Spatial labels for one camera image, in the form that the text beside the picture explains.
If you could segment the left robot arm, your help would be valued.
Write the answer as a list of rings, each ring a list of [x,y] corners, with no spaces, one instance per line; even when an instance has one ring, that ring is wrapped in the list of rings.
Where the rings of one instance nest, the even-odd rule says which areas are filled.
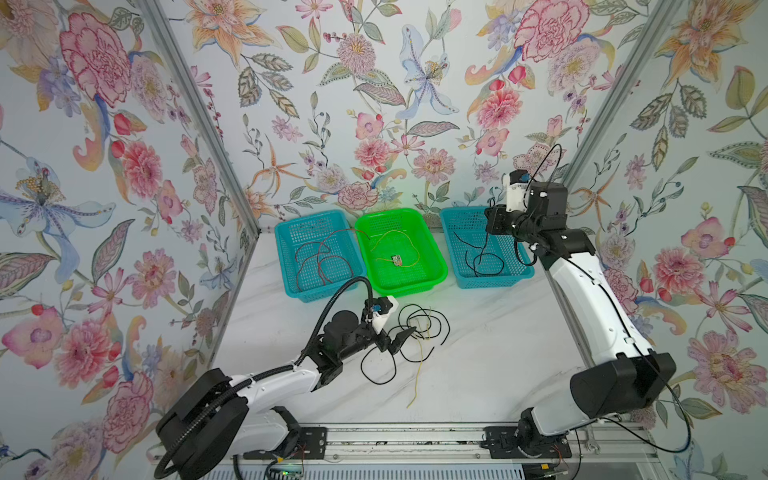
[[[402,328],[394,337],[384,330],[387,316],[342,310],[330,324],[321,315],[300,356],[292,363],[260,373],[227,376],[219,368],[204,373],[170,407],[156,427],[165,449],[153,477],[200,479],[220,461],[244,450],[280,447],[288,434],[269,436],[264,427],[247,427],[246,417],[283,410],[281,402],[310,393],[333,381],[347,358],[369,346],[395,355],[415,333]]]

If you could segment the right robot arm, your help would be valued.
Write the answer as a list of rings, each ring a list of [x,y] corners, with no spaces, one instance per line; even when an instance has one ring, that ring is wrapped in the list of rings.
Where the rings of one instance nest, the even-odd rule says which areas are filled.
[[[531,247],[586,364],[564,387],[524,410],[515,432],[500,442],[536,457],[575,429],[649,407],[668,388],[676,364],[632,324],[589,236],[568,228],[566,187],[510,180],[505,189],[504,204],[485,211],[486,230]]]

